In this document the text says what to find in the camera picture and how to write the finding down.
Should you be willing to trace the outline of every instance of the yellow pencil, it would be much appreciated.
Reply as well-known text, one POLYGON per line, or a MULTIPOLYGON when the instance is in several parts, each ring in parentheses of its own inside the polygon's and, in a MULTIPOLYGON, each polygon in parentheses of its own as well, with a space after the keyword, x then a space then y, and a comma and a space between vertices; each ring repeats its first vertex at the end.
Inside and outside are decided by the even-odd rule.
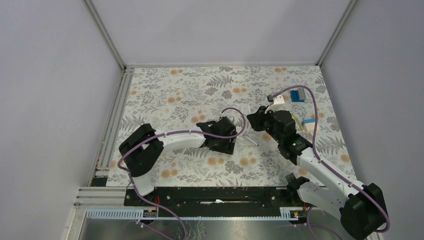
POLYGON ((292 113, 294 120, 296 121, 297 125, 299 125, 299 128, 304 131, 305 128, 304 126, 302 126, 301 122, 299 121, 298 117, 296 116, 296 114, 292 113))

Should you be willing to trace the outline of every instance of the gray wall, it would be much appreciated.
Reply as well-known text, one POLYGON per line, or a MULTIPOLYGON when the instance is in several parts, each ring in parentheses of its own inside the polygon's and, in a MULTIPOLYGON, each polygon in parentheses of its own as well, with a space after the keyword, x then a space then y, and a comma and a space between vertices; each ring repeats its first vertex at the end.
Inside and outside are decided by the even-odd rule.
POLYGON ((359 1, 322 67, 356 175, 384 193, 384 240, 422 239, 424 2, 359 1))
POLYGON ((60 238, 119 74, 81 0, 2 1, 0 239, 60 238))
POLYGON ((126 64, 316 63, 349 0, 93 0, 126 64))

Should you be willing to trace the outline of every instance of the flower pattern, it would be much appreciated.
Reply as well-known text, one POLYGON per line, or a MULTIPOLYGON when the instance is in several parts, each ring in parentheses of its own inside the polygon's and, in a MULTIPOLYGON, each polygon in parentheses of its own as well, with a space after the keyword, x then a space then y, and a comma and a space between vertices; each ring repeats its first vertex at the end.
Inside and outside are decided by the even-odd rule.
MULTIPOLYGON (((111 161, 120 158, 118 146, 140 125, 172 131, 198 122, 218 120, 222 109, 235 107, 246 115, 267 106, 267 95, 293 85, 312 89, 319 108, 316 147, 340 170, 355 178, 355 173, 334 114, 333 106, 318 66, 273 67, 181 67, 136 68, 119 125, 111 161)), ((311 96, 305 102, 291 102, 283 94, 283 110, 295 113, 300 121, 314 115, 311 96)), ((240 130, 243 121, 234 111, 226 111, 240 130)), ((312 141, 310 132, 298 132, 312 141)), ((177 149, 161 154, 152 168, 152 180, 158 187, 285 186, 285 176, 307 177, 321 183, 308 171, 284 159, 277 143, 265 132, 255 132, 246 124, 235 141, 234 154, 207 148, 177 149), (254 140, 254 145, 246 137, 254 140)), ((126 186, 126 172, 112 164, 106 186, 126 186)))

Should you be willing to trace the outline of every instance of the leaf pattern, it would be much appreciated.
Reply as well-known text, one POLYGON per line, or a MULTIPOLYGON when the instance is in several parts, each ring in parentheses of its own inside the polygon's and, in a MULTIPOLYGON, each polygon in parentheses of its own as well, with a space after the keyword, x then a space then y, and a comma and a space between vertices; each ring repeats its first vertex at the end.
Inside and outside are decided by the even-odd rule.
MULTIPOLYGON (((222 109, 236 107, 248 114, 268 105, 267 95, 293 86, 306 85, 314 92, 319 108, 320 131, 316 147, 335 166, 351 178, 355 172, 344 143, 339 123, 331 105, 320 68, 317 66, 254 67, 150 67, 136 68, 125 108, 120 120, 111 162, 120 158, 119 145, 140 125, 149 123, 154 129, 172 131, 186 129, 198 122, 218 120, 222 109)), ((311 97, 305 102, 291 102, 290 94, 284 110, 296 113, 300 121, 314 114, 311 97)), ((243 121, 235 111, 226 111, 240 131, 243 121)), ((310 142, 312 134, 299 133, 310 142)), ((222 154, 208 148, 181 148, 162 153, 151 170, 155 186, 240 187, 284 186, 285 176, 294 173, 313 183, 319 181, 310 173, 284 159, 277 143, 264 132, 255 132, 247 122, 244 136, 237 137, 234 154, 222 154)), ((107 186, 129 183, 128 175, 112 166, 107 186)))

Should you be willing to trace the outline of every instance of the table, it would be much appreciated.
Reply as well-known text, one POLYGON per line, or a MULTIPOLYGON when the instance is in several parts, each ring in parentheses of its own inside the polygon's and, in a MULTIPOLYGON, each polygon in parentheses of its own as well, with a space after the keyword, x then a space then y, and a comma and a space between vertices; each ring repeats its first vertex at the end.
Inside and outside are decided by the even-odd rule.
MULTIPOLYGON (((351 178, 356 178, 350 162, 321 70, 318 66, 228 66, 228 67, 147 67, 136 68, 119 125, 106 186, 129 184, 125 171, 117 168, 119 145, 140 125, 171 131, 189 128, 198 122, 218 120, 226 107, 246 115, 267 106, 267 95, 293 85, 312 89, 318 106, 317 149, 351 178)), ((311 96, 305 102, 292 102, 283 94, 283 110, 295 113, 300 121, 314 118, 311 96)), ((240 130, 242 120, 235 111, 226 111, 240 130)), ((312 142, 310 132, 299 133, 312 142)), ((162 154, 152 169, 157 187, 246 187, 285 186, 285 176, 309 178, 321 185, 305 169, 284 159, 277 143, 265 132, 255 132, 246 124, 237 137, 234 154, 207 148, 177 149, 162 154), (254 145, 246 137, 259 143, 254 145)))

